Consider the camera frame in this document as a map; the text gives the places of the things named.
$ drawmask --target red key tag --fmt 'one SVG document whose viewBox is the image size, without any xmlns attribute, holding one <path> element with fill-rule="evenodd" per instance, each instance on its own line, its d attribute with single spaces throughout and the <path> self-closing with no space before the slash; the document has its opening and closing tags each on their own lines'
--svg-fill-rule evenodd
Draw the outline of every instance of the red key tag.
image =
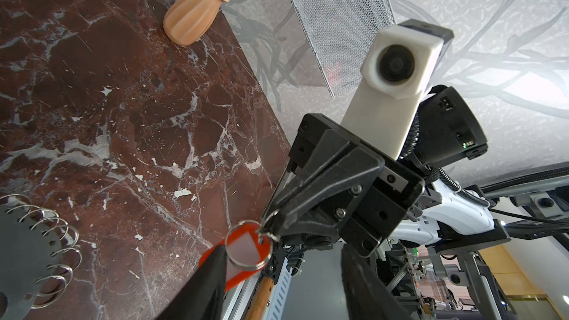
<svg viewBox="0 0 569 320">
<path fill-rule="evenodd" d="M 233 225 L 227 237 L 206 251 L 200 258 L 199 266 L 205 262 L 218 245 L 225 244 L 227 271 L 225 291 L 263 269 L 271 259 L 273 242 L 266 236 L 259 236 L 260 224 L 253 220 L 243 220 Z"/>
</svg>

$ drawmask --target terracotta vase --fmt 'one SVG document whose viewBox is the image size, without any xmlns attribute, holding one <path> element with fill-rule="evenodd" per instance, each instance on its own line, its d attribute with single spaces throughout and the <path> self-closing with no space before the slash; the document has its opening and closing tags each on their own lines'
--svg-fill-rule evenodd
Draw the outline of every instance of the terracotta vase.
<svg viewBox="0 0 569 320">
<path fill-rule="evenodd" d="M 219 7 L 229 0 L 177 0 L 164 17 L 166 35 L 181 46 L 197 41 L 210 28 Z"/>
</svg>

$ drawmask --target key ring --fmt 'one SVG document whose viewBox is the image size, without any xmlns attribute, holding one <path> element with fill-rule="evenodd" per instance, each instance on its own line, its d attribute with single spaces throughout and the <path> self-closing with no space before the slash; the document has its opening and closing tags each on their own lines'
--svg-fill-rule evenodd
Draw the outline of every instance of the key ring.
<svg viewBox="0 0 569 320">
<path fill-rule="evenodd" d="M 256 232 L 259 234 L 259 237 L 267 237 L 267 238 L 272 239 L 274 242 L 279 242 L 279 241 L 281 241 L 281 238 L 278 237 L 278 236 L 276 236 L 276 235 L 274 235 L 273 233 L 270 233 L 270 232 L 268 232 L 268 231 L 262 231 L 262 230 L 265 228 L 265 226 L 267 225 L 267 223 L 269 222 L 269 220 L 272 219 L 272 218 L 274 218 L 275 215 L 277 215 L 278 213 L 279 213 L 279 210 L 276 209 L 276 210 L 274 210 L 273 212 L 271 212 L 271 213 L 265 218 L 265 220 L 263 220 L 263 223 L 260 224 L 259 228 L 258 228 L 257 231 L 256 231 Z"/>
<path fill-rule="evenodd" d="M 243 263 L 243 262 L 240 262 L 237 259 L 235 259 L 235 257 L 232 256 L 231 252 L 229 251 L 230 250 L 229 246 L 231 244 L 228 244 L 228 239 L 234 231 L 236 231 L 237 229 L 239 229 L 240 227 L 242 227 L 246 224 L 254 224 L 254 225 L 260 226 L 260 224 L 254 220 L 242 220 L 242 221 L 238 222 L 237 224 L 231 226 L 231 228 L 229 229 L 229 232 L 227 233 L 227 236 L 225 237 L 225 253 L 227 254 L 227 258 L 229 259 L 229 261 L 235 267 L 241 269 L 242 271 L 255 272 L 255 271 L 262 269 L 263 267 L 265 267 L 268 264 L 268 261 L 271 259 L 271 256 L 273 255 L 273 243 L 269 241 L 269 250 L 268 250 L 267 256 L 264 259 L 262 259 L 260 262 L 254 264 L 254 265 Z"/>
</svg>

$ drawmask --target camera lens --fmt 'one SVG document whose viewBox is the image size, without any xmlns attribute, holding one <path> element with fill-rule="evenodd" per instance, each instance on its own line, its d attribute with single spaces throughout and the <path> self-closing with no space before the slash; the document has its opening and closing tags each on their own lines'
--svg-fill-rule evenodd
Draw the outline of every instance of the camera lens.
<svg viewBox="0 0 569 320">
<path fill-rule="evenodd" d="M 377 66 L 383 79 L 401 82 L 413 74 L 415 58 L 407 47 L 392 45 L 387 48 Z"/>
</svg>

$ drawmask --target metal rings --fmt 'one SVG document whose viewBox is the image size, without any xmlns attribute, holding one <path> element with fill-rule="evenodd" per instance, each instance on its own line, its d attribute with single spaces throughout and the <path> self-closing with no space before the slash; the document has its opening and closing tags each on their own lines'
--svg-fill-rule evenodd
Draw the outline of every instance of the metal rings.
<svg viewBox="0 0 569 320">
<path fill-rule="evenodd" d="M 32 199 L 30 199 L 29 196 L 25 196 L 25 195 L 23 195 L 23 194 L 8 194 L 8 195 L 6 195 L 6 196 L 0 196 L 0 200 L 2 200 L 2 199 L 4 199 L 4 198 L 9 198 L 9 197 L 11 197 L 11 196 L 21 196 L 21 197 L 23 197 L 23 198 L 25 198 L 25 199 L 28 199 L 30 202 L 32 202 Z"/>
<path fill-rule="evenodd" d="M 61 233 L 63 233 L 63 235 L 59 238 L 60 240 L 62 240 L 63 238 L 66 238 L 67 235 L 69 234 L 69 229 L 73 230 L 75 232 L 74 237 L 72 238 L 71 242 L 69 245 L 67 245 L 66 248 L 62 248 L 59 249 L 57 251 L 53 251 L 50 256 L 51 257 L 55 257 L 56 255 L 62 255 L 63 253 L 69 252 L 69 251 L 74 251 L 79 255 L 79 262 L 77 263 L 77 265 L 75 266 L 75 268 L 72 268 L 70 266 L 68 266 L 67 264 L 48 264 L 46 266 L 47 270 L 53 269 L 53 271 L 55 272 L 55 270 L 57 268 L 61 268 L 63 270 L 63 272 L 61 272 L 60 274 L 52 274 L 50 276 L 46 276 L 46 277 L 42 277 L 42 278 L 38 278 L 36 279 L 36 284 L 40 283 L 40 282 L 45 282 L 48 281 L 50 279 L 55 279 L 58 281 L 63 282 L 63 287 L 61 287 L 60 285 L 56 288 L 56 290 L 52 290 L 49 293 L 41 293 L 39 292 L 36 296 L 37 297 L 49 297 L 48 301 L 42 304 L 33 304 L 32 305 L 32 309 L 41 309 L 41 308 L 45 308 L 51 304 L 53 304 L 54 302 L 56 302 L 59 297 L 63 294 L 63 292 L 65 291 L 65 289 L 67 288 L 67 286 L 69 285 L 69 283 L 71 282 L 71 280 L 73 279 L 73 272 L 75 269 L 77 269 L 77 267 L 79 267 L 79 265 L 81 264 L 83 257 L 81 255 L 81 252 L 75 248 L 74 246 L 77 244 L 78 240 L 79 240 L 79 232 L 77 231 L 77 229 L 69 224 L 67 224 L 67 221 L 65 221 L 64 219 L 62 219 L 59 214 L 51 209 L 47 209 L 44 207 L 39 207 L 36 205 L 33 205 L 31 202 L 32 200 L 30 199 L 30 197 L 25 196 L 23 194 L 8 194 L 5 196 L 0 196 L 0 200 L 4 199 L 4 198 L 9 198 L 10 196 L 19 196 L 21 198 L 25 198 L 26 201 L 28 201 L 28 203 L 22 202 L 21 200 L 18 202 L 18 204 L 16 204 L 15 206 L 8 206 L 9 209 L 5 210 L 6 214 L 11 214 L 14 210 L 20 209 L 20 208 L 27 208 L 24 209 L 24 215 L 22 217 L 18 217 L 17 222 L 18 223 L 23 223 L 24 220 L 26 219 L 26 217 L 30 217 L 31 215 L 33 215 L 34 213 L 40 212 L 41 213 L 41 219 L 38 220 L 38 217 L 34 219 L 30 218 L 34 224 L 32 224 L 32 226 L 30 226 L 30 230 L 35 230 L 39 224 L 41 223 L 45 223 L 47 221 L 53 220 L 52 223 L 55 223 L 54 226 L 50 227 L 49 225 L 47 226 L 49 229 L 47 231 L 43 231 L 41 234 L 42 236 L 47 236 L 51 231 L 56 230 L 56 229 L 62 229 L 65 230 L 65 232 L 61 231 Z"/>
<path fill-rule="evenodd" d="M 73 268 L 69 267 L 67 264 L 50 264 L 46 267 L 46 269 L 57 269 L 57 268 L 62 268 L 65 269 L 65 272 L 63 272 L 62 274 L 56 274 L 57 276 L 62 276 L 63 274 L 69 274 L 69 282 L 71 282 L 71 280 L 73 279 Z"/>
<path fill-rule="evenodd" d="M 51 209 L 46 209 L 46 208 L 37 207 L 37 209 L 28 211 L 28 213 L 27 213 L 26 215 L 24 215 L 23 217 L 20 217 L 20 218 L 18 219 L 18 222 L 19 222 L 19 223 L 23 222 L 24 219 L 25 219 L 25 217 L 29 217 L 29 216 L 30 216 L 31 214 L 33 214 L 34 212 L 38 212 L 38 211 L 41 211 L 41 219 L 42 219 L 42 220 L 46 218 L 46 213 L 45 213 L 46 211 L 53 213 L 56 217 L 59 217 L 59 214 L 58 214 L 57 212 L 51 210 Z"/>
<path fill-rule="evenodd" d="M 263 222 L 260 224 L 259 229 L 257 229 L 257 233 L 259 234 L 260 237 L 268 237 L 270 239 L 272 239 L 274 242 L 279 242 L 281 241 L 281 238 L 274 235 L 273 233 L 269 232 L 269 231 L 263 231 L 263 229 L 265 228 L 265 226 L 267 225 L 268 221 L 272 218 L 275 217 L 275 215 L 277 215 L 279 213 L 279 210 L 276 209 L 274 211 L 272 211 L 269 215 L 267 215 L 267 217 L 265 218 L 265 220 L 263 220 Z"/>
<path fill-rule="evenodd" d="M 77 229 L 76 229 L 75 227 L 73 227 L 73 226 L 71 226 L 71 225 L 67 225 L 67 223 L 66 223 L 65 225 L 55 225 L 55 226 L 53 226 L 52 228 L 50 228 L 49 230 L 42 232 L 41 234 L 42 234 L 43 236 L 47 236 L 50 231 L 55 230 L 55 229 L 57 229 L 57 228 L 62 228 L 62 227 L 65 227 L 65 234 L 67 234 L 67 232 L 69 231 L 69 229 L 71 229 L 71 230 L 73 230 L 73 232 L 75 232 L 75 237 L 73 238 L 73 243 L 67 245 L 67 247 L 70 248 L 70 247 L 75 246 L 75 245 L 77 244 L 77 241 L 79 241 L 79 231 L 77 231 Z"/>
<path fill-rule="evenodd" d="M 41 309 L 41 308 L 45 308 L 45 307 L 47 307 L 47 306 L 49 306 L 49 305 L 52 305 L 53 303 L 55 303 L 55 302 L 59 299 L 59 297 L 60 297 L 60 296 L 63 294 L 63 292 L 65 292 L 65 290 L 67 289 L 67 284 L 68 284 L 68 283 L 67 283 L 67 280 L 65 279 L 65 277 L 62 277 L 62 276 L 47 276 L 47 277 L 43 277 L 43 278 L 36 279 L 35 282 L 36 282 L 36 283 L 39 283 L 39 282 L 46 281 L 46 280 L 51 279 L 51 278 L 58 279 L 58 280 L 62 281 L 62 282 L 63 282 L 63 289 L 60 289 L 60 290 L 58 290 L 58 291 L 56 291 L 56 292 L 51 292 L 51 293 L 38 293 L 38 296 L 39 296 L 39 297 L 48 297 L 48 296 L 50 296 L 50 295 L 54 295 L 54 296 L 53 296 L 53 299 L 51 299 L 51 300 L 49 300 L 49 301 L 47 301 L 47 302 L 45 302 L 45 303 L 38 304 L 38 305 L 33 304 L 33 305 L 32 305 L 32 309 Z"/>
<path fill-rule="evenodd" d="M 262 269 L 264 266 L 266 266 L 268 264 L 268 261 L 271 259 L 271 256 L 273 254 L 273 243 L 272 242 L 270 243 L 268 255 L 263 260 L 261 260 L 259 263 L 254 264 L 254 265 L 250 265 L 250 264 L 246 264 L 246 263 L 237 261 L 234 257 L 231 256 L 229 249 L 228 249 L 228 245 L 227 245 L 227 239 L 229 238 L 229 236 L 234 231 L 236 231 L 238 228 L 240 228 L 241 226 L 243 226 L 247 223 L 252 223 L 252 224 L 260 226 L 260 224 L 254 220 L 242 220 L 242 221 L 238 222 L 237 224 L 231 226 L 231 228 L 229 229 L 229 232 L 227 233 L 227 236 L 225 237 L 225 253 L 227 254 L 227 258 L 229 259 L 229 261 L 235 267 L 241 269 L 242 271 L 255 272 L 255 271 Z"/>
<path fill-rule="evenodd" d="M 83 260 L 83 256 L 81 255 L 81 252 L 80 252 L 77 248 L 71 248 L 71 247 L 69 247 L 69 248 L 62 248 L 62 249 L 59 249 L 59 250 L 57 250 L 57 251 L 53 251 L 53 252 L 51 253 L 51 256 L 53 257 L 53 256 L 55 256 L 55 255 L 57 255 L 57 254 L 59 254 L 59 253 L 63 254 L 63 253 L 69 252 L 69 251 L 75 251 L 75 252 L 79 255 L 79 263 L 77 263 L 77 265 L 75 266 L 75 268 L 73 268 L 73 270 L 75 271 L 75 270 L 77 269 L 77 267 L 79 267 L 79 265 L 81 264 L 81 262 L 82 262 L 82 260 Z"/>
<path fill-rule="evenodd" d="M 63 282 L 63 289 L 59 289 L 59 290 L 54 290 L 53 292 L 49 292 L 49 293 L 38 293 L 39 297 L 49 297 L 50 295 L 55 295 L 58 294 L 59 292 L 63 292 L 65 290 L 65 288 L 67 288 L 67 279 L 65 279 L 65 277 L 63 276 L 46 276 L 46 277 L 42 277 L 42 278 L 38 278 L 36 279 L 35 283 L 39 283 L 39 282 L 43 282 L 43 281 L 47 281 L 49 279 L 56 279 L 56 280 L 60 280 Z"/>
</svg>

